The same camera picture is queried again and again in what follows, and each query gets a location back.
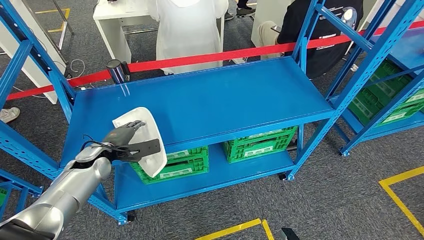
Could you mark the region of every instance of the green storage crate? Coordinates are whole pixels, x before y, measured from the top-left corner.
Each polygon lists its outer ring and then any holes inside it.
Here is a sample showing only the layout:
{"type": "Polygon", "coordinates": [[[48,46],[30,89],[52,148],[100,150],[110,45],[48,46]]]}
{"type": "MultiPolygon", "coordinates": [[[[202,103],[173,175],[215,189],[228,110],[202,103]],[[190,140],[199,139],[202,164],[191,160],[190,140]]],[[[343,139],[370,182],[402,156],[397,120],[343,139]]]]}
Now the green storage crate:
{"type": "Polygon", "coordinates": [[[130,165],[144,184],[155,184],[209,172],[208,146],[169,153],[166,157],[166,166],[153,178],[148,176],[138,163],[131,162],[130,165]]]}
{"type": "Polygon", "coordinates": [[[8,191],[6,189],[0,188],[0,206],[5,202],[6,194],[8,194],[8,191]]]}
{"type": "MultiPolygon", "coordinates": [[[[402,70],[394,63],[385,60],[369,79],[375,82],[386,76],[396,74],[402,70]]],[[[390,80],[379,82],[363,88],[349,104],[348,108],[356,118],[366,125],[383,109],[390,101],[412,80],[409,75],[395,77],[390,80]]],[[[417,91],[405,102],[401,103],[385,120],[378,126],[393,123],[411,117],[421,109],[424,104],[424,88],[417,91]]]]}
{"type": "Polygon", "coordinates": [[[391,124],[396,121],[407,119],[423,108],[424,108],[424,101],[417,102],[417,103],[408,105],[406,107],[401,107],[401,108],[398,107],[385,120],[380,122],[378,126],[391,124]]]}
{"type": "Polygon", "coordinates": [[[241,137],[222,143],[227,161],[239,161],[286,150],[297,126],[241,137]]]}

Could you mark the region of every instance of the blue shelving unit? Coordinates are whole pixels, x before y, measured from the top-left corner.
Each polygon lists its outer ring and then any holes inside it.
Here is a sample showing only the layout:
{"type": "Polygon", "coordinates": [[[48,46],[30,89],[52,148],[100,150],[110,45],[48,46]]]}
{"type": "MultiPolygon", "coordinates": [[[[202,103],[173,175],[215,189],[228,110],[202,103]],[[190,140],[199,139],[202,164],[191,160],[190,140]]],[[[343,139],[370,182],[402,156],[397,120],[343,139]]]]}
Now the blue shelving unit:
{"type": "MultiPolygon", "coordinates": [[[[144,185],[127,163],[114,162],[114,202],[108,200],[101,186],[89,202],[115,218],[119,224],[127,223],[126,212],[137,208],[277,173],[285,173],[288,180],[293,180],[315,147],[392,49],[393,44],[390,43],[400,39],[424,5],[424,0],[406,0],[384,34],[372,43],[370,38],[373,32],[394,0],[384,2],[383,10],[374,18],[364,37],[342,23],[323,6],[324,2],[311,1],[292,56],[123,83],[126,85],[123,88],[129,92],[124,94],[121,85],[73,92],[51,65],[51,59],[9,0],[0,0],[3,6],[0,8],[2,22],[9,26],[17,23],[16,28],[24,32],[24,36],[17,39],[22,44],[28,41],[33,44],[32,51],[40,53],[49,66],[45,68],[46,74],[58,91],[59,101],[69,120],[59,164],[5,124],[0,124],[0,138],[7,139],[9,145],[6,147],[0,143],[0,147],[54,179],[78,153],[83,134],[101,139],[113,129],[113,119],[140,106],[147,107],[155,117],[167,152],[209,145],[208,173],[151,185],[144,185]],[[357,55],[361,51],[368,52],[358,71],[334,102],[327,101],[305,74],[306,46],[321,15],[356,42],[357,55]],[[14,21],[5,21],[5,16],[14,21]],[[316,121],[320,121],[319,126],[304,144],[304,124],[316,121]],[[283,151],[228,164],[219,145],[223,141],[296,125],[299,131],[295,159],[283,151]]],[[[344,66],[340,75],[345,75],[351,65],[344,66]]],[[[12,87],[10,84],[13,81],[9,83],[8,79],[4,75],[1,78],[1,82],[8,81],[8,88],[0,92],[0,97],[7,95],[7,90],[12,87]]]]}
{"type": "Polygon", "coordinates": [[[0,221],[2,220],[6,206],[8,205],[8,200],[12,190],[17,190],[20,192],[19,199],[16,203],[15,213],[19,213],[25,208],[28,195],[37,198],[43,191],[42,186],[34,186],[31,183],[26,182],[2,169],[0,169],[0,189],[7,191],[3,203],[0,204],[0,221]]]}
{"type": "MultiPolygon", "coordinates": [[[[378,41],[380,36],[373,36],[371,41],[378,41]]],[[[408,74],[414,78],[384,109],[380,111],[374,119],[366,126],[361,124],[354,114],[347,108],[342,113],[343,120],[355,134],[354,138],[349,139],[343,130],[336,124],[334,127],[340,136],[345,140],[346,145],[340,149],[343,156],[348,156],[349,151],[357,144],[371,139],[387,136],[393,133],[405,131],[408,129],[420,127],[424,125],[424,113],[421,111],[413,116],[393,123],[376,126],[378,123],[386,119],[392,111],[411,95],[418,90],[424,88],[424,27],[408,30],[402,38],[391,49],[387,59],[399,66],[403,72],[387,76],[370,84],[376,84],[385,80],[408,74]]],[[[329,101],[334,103],[338,96],[330,96],[329,101]]]]}

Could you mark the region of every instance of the robotic arm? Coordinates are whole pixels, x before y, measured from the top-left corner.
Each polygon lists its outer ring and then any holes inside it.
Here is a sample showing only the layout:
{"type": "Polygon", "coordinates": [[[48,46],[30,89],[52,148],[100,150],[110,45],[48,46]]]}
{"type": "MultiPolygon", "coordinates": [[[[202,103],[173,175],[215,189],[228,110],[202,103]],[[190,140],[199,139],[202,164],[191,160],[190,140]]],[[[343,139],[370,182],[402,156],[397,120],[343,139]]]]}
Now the robotic arm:
{"type": "Polygon", "coordinates": [[[36,202],[0,223],[0,240],[59,239],[75,213],[111,173],[111,161],[138,162],[161,151],[158,139],[128,145],[144,125],[129,122],[109,132],[102,142],[87,141],[36,202]]]}

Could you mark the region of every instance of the black shirt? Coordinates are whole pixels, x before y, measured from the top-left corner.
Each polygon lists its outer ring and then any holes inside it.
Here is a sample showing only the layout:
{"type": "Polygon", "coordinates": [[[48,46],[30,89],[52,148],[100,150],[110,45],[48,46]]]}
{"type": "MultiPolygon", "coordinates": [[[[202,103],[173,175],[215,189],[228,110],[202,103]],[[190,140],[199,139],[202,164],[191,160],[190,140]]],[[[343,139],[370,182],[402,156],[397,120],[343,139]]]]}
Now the black shirt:
{"type": "MultiPolygon", "coordinates": [[[[310,3],[310,0],[295,0],[287,7],[287,13],[284,16],[281,32],[277,38],[279,44],[297,41],[310,3]]],[[[339,18],[344,13],[343,8],[354,8],[357,13],[355,30],[358,28],[359,22],[364,16],[363,0],[327,0],[324,6],[339,18]]],[[[311,39],[328,38],[339,35],[340,30],[323,16],[320,16],[312,32],[311,39]]],[[[314,79],[328,72],[345,55],[349,44],[350,42],[345,42],[321,49],[308,49],[306,54],[306,75],[310,79],[314,79]]]]}

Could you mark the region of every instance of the red barrier rope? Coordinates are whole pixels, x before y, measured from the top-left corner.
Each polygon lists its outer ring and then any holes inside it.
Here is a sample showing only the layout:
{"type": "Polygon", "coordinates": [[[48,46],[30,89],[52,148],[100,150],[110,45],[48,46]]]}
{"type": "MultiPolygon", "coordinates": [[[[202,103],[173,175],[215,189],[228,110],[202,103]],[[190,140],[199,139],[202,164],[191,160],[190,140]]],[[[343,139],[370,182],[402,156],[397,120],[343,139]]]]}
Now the red barrier rope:
{"type": "MultiPolygon", "coordinates": [[[[424,27],[424,21],[416,21],[411,24],[409,29],[416,29],[416,28],[422,28],[422,27],[424,27]]],[[[385,30],[386,30],[386,27],[378,28],[375,31],[374,35],[381,35],[385,30]]],[[[359,34],[362,35],[364,34],[364,32],[365,30],[362,30],[359,32],[359,34]]],[[[315,39],[315,40],[310,40],[308,42],[307,48],[314,49],[319,47],[342,44],[349,41],[351,40],[346,35],[334,36],[334,37],[329,37],[325,39],[315,39]]],[[[210,53],[210,54],[204,54],[204,55],[185,56],[185,57],[177,57],[177,58],[170,58],[170,59],[156,60],[156,61],[136,62],[136,63],[128,64],[128,68],[131,73],[136,73],[136,72],[142,72],[142,71],[148,71],[148,70],[178,67],[183,65],[203,64],[203,63],[224,61],[224,60],[230,60],[230,59],[247,58],[247,57],[254,57],[254,56],[268,55],[268,54],[275,54],[275,53],[284,53],[284,52],[293,51],[293,49],[295,48],[295,45],[296,45],[295,42],[290,42],[290,43],[284,43],[284,44],[278,44],[278,45],[272,45],[272,46],[252,47],[252,48],[245,48],[245,49],[218,52],[218,53],[210,53]]],[[[109,72],[107,70],[103,70],[96,73],[71,78],[68,82],[71,86],[75,87],[79,85],[103,81],[105,79],[110,79],[110,78],[111,76],[109,75],[109,72]]],[[[55,89],[53,88],[52,85],[43,86],[40,88],[33,88],[33,89],[21,91],[21,92],[11,93],[7,97],[7,100],[20,99],[20,98],[28,97],[31,95],[38,95],[42,93],[51,92],[54,90],[55,89]]]]}

